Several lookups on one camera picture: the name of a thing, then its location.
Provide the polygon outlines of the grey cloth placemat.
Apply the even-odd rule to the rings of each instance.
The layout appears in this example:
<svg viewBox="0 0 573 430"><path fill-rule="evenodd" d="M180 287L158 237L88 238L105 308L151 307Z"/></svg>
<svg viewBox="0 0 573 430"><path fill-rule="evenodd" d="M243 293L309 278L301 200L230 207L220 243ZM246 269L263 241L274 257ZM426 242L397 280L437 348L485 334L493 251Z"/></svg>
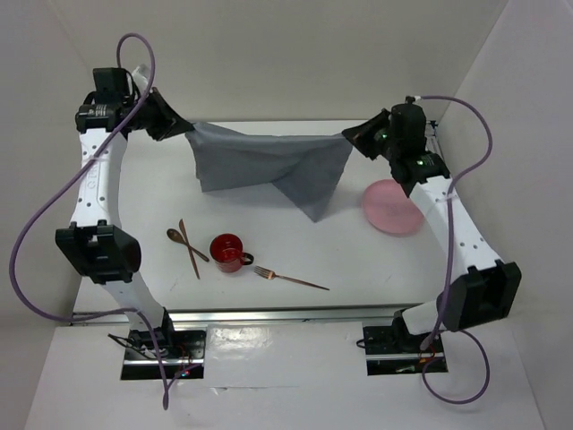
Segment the grey cloth placemat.
<svg viewBox="0 0 573 430"><path fill-rule="evenodd" d="M185 137L204 193L272 184L314 222L325 214L353 150L340 133L253 135L196 123Z"/></svg>

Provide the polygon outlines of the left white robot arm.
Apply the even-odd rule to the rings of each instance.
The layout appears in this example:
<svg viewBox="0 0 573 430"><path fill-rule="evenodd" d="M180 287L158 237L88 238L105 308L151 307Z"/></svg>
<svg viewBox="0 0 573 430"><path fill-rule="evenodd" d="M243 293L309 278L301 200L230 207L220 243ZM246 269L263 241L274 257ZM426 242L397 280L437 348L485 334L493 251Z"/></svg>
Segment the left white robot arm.
<svg viewBox="0 0 573 430"><path fill-rule="evenodd" d="M56 231L56 245L83 278L126 309L134 344L156 357L167 357L176 347L175 329L140 274L138 240L122 228L120 175L129 133L144 130L162 141L192 127L150 87L151 70L145 64L133 72L96 68L93 78L95 90L75 116L81 165L87 172L69 227Z"/></svg>

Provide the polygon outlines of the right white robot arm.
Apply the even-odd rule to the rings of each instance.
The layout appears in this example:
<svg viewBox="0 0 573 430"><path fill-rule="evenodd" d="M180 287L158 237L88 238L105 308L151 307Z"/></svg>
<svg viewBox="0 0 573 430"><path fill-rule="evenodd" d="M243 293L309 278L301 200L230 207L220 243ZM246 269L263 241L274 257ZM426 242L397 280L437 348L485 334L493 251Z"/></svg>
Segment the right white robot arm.
<svg viewBox="0 0 573 430"><path fill-rule="evenodd" d="M401 351L426 350L442 331L462 331L509 316L522 273L488 245L456 191L444 159L427 147L426 116L412 97L383 109L343 136L366 158L383 157L405 196L424 215L447 256L437 298L401 312L390 339Z"/></svg>

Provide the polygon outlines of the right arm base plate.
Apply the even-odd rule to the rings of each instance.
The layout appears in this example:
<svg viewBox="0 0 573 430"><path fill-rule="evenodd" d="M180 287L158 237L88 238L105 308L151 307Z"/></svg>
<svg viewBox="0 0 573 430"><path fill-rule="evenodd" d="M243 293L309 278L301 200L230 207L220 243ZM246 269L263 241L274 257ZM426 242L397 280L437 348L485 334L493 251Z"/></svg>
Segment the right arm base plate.
<svg viewBox="0 0 573 430"><path fill-rule="evenodd" d="M355 345L365 354L369 376L421 374L449 371L443 343L438 337L427 349L421 344L427 334L412 335L401 320L391 325L363 327L362 338Z"/></svg>

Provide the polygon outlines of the pink plate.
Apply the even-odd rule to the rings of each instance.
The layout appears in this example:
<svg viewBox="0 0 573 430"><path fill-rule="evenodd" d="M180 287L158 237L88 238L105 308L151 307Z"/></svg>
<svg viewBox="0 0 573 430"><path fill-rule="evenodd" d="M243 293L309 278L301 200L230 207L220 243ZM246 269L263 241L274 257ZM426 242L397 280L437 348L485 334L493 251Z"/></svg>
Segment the pink plate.
<svg viewBox="0 0 573 430"><path fill-rule="evenodd" d="M362 209L364 217L374 228L392 236L411 236L424 222L424 215L393 179L370 184L363 192Z"/></svg>

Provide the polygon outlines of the copper spoon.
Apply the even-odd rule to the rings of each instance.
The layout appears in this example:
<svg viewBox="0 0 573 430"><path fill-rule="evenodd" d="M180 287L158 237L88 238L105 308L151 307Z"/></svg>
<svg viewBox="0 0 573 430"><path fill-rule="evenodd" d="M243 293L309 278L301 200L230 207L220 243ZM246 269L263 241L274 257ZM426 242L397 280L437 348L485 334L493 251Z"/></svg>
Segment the copper spoon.
<svg viewBox="0 0 573 430"><path fill-rule="evenodd" d="M173 242L176 242L176 243L178 243L178 244L180 244L180 245L186 246L186 245L184 244L184 239L183 239L183 236L182 236L181 232L178 231L178 230L175 229L175 228L169 228L169 229L167 230L167 237L168 237L171 241L173 241ZM210 261L210 258L209 258L207 255L205 255L204 253L202 253L202 252L199 251L198 249L194 248L193 246L192 246L192 250L193 250L193 252L194 252L198 257L200 257L204 262L209 262L209 261Z"/></svg>

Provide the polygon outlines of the red mug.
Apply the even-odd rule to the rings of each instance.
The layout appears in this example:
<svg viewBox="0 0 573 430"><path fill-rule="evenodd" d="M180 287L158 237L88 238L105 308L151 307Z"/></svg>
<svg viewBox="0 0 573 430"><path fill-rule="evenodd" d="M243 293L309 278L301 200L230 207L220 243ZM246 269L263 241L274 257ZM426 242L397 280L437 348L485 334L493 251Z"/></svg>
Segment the red mug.
<svg viewBox="0 0 573 430"><path fill-rule="evenodd" d="M216 236L211 241L210 256L223 273L235 273L254 263L253 255L244 250L242 240L230 233Z"/></svg>

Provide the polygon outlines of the copper knife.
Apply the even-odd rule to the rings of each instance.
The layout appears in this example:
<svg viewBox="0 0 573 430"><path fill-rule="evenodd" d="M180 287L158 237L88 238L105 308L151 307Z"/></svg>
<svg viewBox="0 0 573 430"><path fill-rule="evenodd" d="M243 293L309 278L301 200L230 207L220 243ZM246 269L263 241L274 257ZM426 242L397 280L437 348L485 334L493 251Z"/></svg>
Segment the copper knife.
<svg viewBox="0 0 573 430"><path fill-rule="evenodd" d="M200 275L200 273L199 273L198 265L197 265L197 262L196 262L195 257L194 257L194 252L193 252L193 250L192 250L191 244L190 244L189 239L188 239L188 236L187 236L187 232L186 232L186 228L185 228L185 224L184 224L184 220L183 220L183 219L180 219L180 220L179 220L179 222L178 222L178 227L179 227L180 232L181 232L181 234L182 234L182 236L183 236L184 244L185 244L186 247L187 247L188 254L189 254L189 256L190 256L190 260L191 260L191 264L192 264L192 267L193 267L193 271L194 271L195 277L196 277L197 280L201 280L201 275Z"/></svg>

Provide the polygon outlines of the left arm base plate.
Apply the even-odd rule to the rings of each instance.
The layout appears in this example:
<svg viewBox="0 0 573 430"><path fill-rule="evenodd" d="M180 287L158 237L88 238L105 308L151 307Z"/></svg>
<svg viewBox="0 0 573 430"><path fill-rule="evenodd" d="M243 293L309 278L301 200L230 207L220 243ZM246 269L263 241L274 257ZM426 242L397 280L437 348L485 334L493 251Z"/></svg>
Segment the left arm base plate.
<svg viewBox="0 0 573 430"><path fill-rule="evenodd" d="M122 381L160 380L158 360L153 347L138 344L132 334L127 337L108 333L107 337L124 351ZM202 379L206 350L206 330L175 331L173 345L159 349L167 379Z"/></svg>

